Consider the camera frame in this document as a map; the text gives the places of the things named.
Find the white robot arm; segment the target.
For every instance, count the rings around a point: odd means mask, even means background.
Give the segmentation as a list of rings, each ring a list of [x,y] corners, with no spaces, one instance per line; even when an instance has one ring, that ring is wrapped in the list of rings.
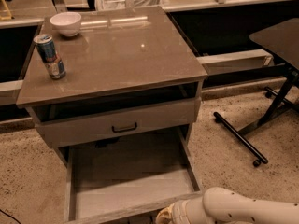
[[[180,200],[159,212],[156,224],[299,224],[299,204],[251,199],[224,188]]]

